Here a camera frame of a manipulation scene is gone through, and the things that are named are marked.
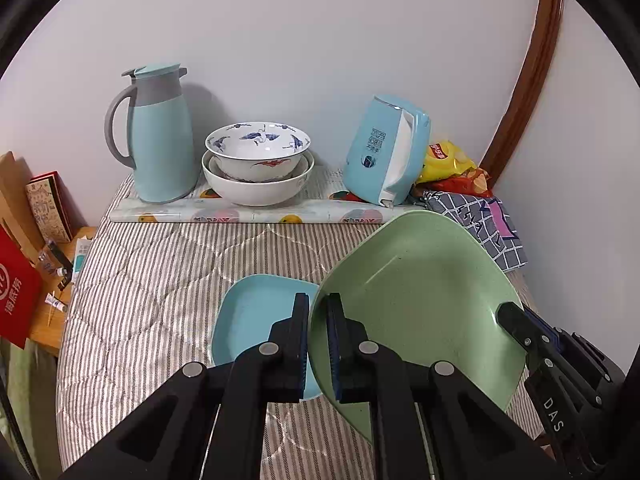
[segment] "blue plate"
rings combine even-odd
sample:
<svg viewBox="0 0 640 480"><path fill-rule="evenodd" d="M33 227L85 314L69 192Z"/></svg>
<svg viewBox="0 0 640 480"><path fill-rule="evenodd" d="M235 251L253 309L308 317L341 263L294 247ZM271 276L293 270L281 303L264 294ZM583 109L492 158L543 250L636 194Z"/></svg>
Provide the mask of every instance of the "blue plate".
<svg viewBox="0 0 640 480"><path fill-rule="evenodd" d="M297 292L313 304L318 286L272 274L253 274L235 282L226 292L211 338L211 359L230 363L247 348L269 339L271 325L291 316ZM320 395L320 387L306 360L305 399Z"/></svg>

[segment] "wooden shelf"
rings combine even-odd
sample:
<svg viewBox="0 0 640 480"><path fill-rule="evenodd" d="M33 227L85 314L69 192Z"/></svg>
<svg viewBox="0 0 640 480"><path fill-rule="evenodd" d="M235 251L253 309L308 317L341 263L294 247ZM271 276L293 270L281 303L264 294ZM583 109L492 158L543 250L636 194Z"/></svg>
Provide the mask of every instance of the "wooden shelf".
<svg viewBox="0 0 640 480"><path fill-rule="evenodd" d="M58 244L71 262L73 262L74 255L76 254L76 240L83 236L93 238L95 230L95 227L81 227L70 243ZM60 279L55 278L42 285L40 298L38 299L36 308L33 311L33 317L31 318L31 328L29 332L29 339L41 344L47 351L56 356L60 352L60 346L62 344L62 331L65 326L66 315L45 303L44 299L47 297L48 292L58 290L59 282ZM69 284L59 296L56 294L56 297L66 305L68 305L71 300L71 288L72 285Z"/></svg>

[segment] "green plate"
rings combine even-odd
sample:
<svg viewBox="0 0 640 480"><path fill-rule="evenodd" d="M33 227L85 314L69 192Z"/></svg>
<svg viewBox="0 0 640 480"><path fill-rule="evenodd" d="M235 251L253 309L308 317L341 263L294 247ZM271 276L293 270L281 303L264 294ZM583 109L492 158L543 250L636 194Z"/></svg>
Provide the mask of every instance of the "green plate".
<svg viewBox="0 0 640 480"><path fill-rule="evenodd" d="M506 409L525 352L496 323L504 301L522 307L513 286L459 224L429 211L395 218L361 243L325 278L312 305L308 354L322 392L367 440L369 405L339 404L331 382L323 296L340 292L346 317L405 361L456 365Z"/></svg>

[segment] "bed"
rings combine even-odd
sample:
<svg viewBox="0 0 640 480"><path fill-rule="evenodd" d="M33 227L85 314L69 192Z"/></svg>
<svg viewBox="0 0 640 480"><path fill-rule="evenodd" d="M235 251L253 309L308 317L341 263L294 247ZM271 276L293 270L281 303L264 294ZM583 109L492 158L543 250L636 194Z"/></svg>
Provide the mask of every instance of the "bed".
<svg viewBox="0 0 640 480"><path fill-rule="evenodd" d="M129 177L100 222L69 306L56 391L63 468L183 364L211 364L210 332L234 282L264 272L320 283L377 228L110 222L131 186ZM507 276L534 308L521 270ZM540 434L522 381L508 414ZM370 445L323 396L269 405L262 478L373 479L372 460Z"/></svg>

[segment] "green cloth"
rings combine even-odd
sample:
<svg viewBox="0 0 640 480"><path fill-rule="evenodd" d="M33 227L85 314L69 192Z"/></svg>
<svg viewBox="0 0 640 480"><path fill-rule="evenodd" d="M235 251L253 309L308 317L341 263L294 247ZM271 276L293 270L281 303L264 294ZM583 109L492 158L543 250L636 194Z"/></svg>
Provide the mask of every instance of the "green cloth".
<svg viewBox="0 0 640 480"><path fill-rule="evenodd" d="M62 473L56 434L56 360L27 339L24 350L0 339L0 358L7 372L7 392L20 432L42 480ZM17 446L0 408L0 432L9 446Z"/></svg>

